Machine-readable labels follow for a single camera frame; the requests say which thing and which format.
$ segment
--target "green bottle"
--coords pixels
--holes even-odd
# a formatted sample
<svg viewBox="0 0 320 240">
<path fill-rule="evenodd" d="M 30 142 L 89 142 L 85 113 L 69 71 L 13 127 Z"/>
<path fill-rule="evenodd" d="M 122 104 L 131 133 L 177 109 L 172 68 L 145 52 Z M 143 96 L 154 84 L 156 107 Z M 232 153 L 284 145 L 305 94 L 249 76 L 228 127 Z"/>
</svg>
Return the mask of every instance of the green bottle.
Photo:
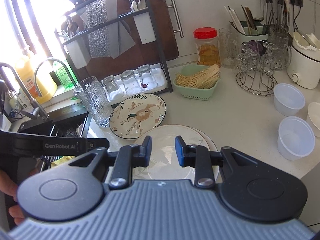
<svg viewBox="0 0 320 240">
<path fill-rule="evenodd" d="M 69 64 L 67 63 L 66 60 L 64 60 L 63 62 L 66 64 L 68 70 L 71 73 L 71 76 L 73 77 L 74 81 L 77 83 L 76 76 L 73 73 L 73 71 L 71 70 Z M 73 83 L 70 80 L 70 78 L 68 76 L 68 73 L 66 72 L 66 70 L 64 69 L 64 67 L 63 67 L 63 65 L 61 63 L 55 61 L 52 64 L 52 68 L 53 68 L 53 71 L 55 72 L 55 74 L 57 75 L 58 79 L 60 80 L 61 84 L 63 85 L 63 87 L 65 89 L 73 87 Z"/>
</svg>

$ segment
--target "yellow bottle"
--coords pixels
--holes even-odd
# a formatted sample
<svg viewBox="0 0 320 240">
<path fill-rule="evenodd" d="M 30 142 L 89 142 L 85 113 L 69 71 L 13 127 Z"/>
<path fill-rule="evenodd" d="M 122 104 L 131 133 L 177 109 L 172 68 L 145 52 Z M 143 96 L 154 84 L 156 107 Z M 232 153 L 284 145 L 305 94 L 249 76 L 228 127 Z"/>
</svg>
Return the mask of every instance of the yellow bottle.
<svg viewBox="0 0 320 240">
<path fill-rule="evenodd" d="M 41 58 L 33 52 L 28 52 L 28 56 L 23 55 L 15 65 L 15 69 L 20 76 L 21 80 L 27 87 L 30 94 L 40 103 L 43 104 L 49 101 L 57 90 L 57 84 L 53 81 L 48 71 L 49 62 L 45 62 L 39 68 L 37 72 L 37 85 L 42 93 L 42 97 L 39 97 L 33 80 L 33 74 L 36 67 L 41 62 Z"/>
</svg>

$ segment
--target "white appliance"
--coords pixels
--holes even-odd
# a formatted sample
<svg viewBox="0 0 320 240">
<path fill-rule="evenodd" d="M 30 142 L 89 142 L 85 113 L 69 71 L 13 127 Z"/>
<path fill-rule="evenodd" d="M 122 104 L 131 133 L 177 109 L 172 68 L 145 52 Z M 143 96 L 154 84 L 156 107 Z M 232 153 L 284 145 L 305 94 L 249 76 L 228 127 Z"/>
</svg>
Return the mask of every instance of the white appliance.
<svg viewBox="0 0 320 240">
<path fill-rule="evenodd" d="M 306 44 L 298 35 L 293 35 L 292 60 L 287 73 L 294 83 L 314 89 L 320 80 L 320 50 Z"/>
</svg>

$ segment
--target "dish soap bottle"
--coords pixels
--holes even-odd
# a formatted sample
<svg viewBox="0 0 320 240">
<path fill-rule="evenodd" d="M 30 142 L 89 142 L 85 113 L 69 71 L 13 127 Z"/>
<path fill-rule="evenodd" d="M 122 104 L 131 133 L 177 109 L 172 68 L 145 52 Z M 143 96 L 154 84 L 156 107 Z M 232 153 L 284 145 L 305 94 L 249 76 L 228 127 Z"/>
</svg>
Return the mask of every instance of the dish soap bottle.
<svg viewBox="0 0 320 240">
<path fill-rule="evenodd" d="M 30 94 L 40 103 L 43 104 L 49 101 L 57 90 L 57 84 L 53 81 L 49 74 L 50 63 L 45 62 L 38 70 L 37 73 L 37 85 L 42 93 L 42 97 L 39 97 L 34 84 L 33 75 L 41 58 L 32 51 L 28 52 L 28 55 L 23 55 L 15 65 L 15 69 L 20 76 L 21 80 L 25 84 Z"/>
<path fill-rule="evenodd" d="M 69 64 L 67 63 L 66 60 L 63 61 L 64 64 L 66 64 L 73 80 L 77 83 L 77 79 L 76 79 L 76 76 L 75 74 L 73 73 L 73 71 L 71 70 Z M 68 73 L 66 72 L 65 68 L 63 67 L 63 65 L 57 61 L 53 62 L 52 64 L 52 68 L 53 68 L 53 71 L 56 73 L 58 79 L 60 80 L 61 84 L 63 85 L 63 87 L 65 89 L 68 89 L 68 88 L 71 88 L 71 87 L 74 87 L 72 81 L 70 80 L 69 76 L 68 76 Z"/>
</svg>

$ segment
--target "red lid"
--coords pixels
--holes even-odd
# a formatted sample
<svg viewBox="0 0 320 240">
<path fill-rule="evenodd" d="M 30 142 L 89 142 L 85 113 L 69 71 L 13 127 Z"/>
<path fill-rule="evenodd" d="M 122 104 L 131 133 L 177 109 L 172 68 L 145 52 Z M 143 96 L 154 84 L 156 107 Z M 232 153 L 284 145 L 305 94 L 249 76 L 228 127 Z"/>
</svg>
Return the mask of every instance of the red lid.
<svg viewBox="0 0 320 240">
<path fill-rule="evenodd" d="M 193 32 L 193 36 L 196 39 L 212 39 L 214 37 L 217 37 L 217 30 L 215 28 L 212 27 L 203 27 L 203 28 L 199 28 L 196 29 Z"/>
</svg>

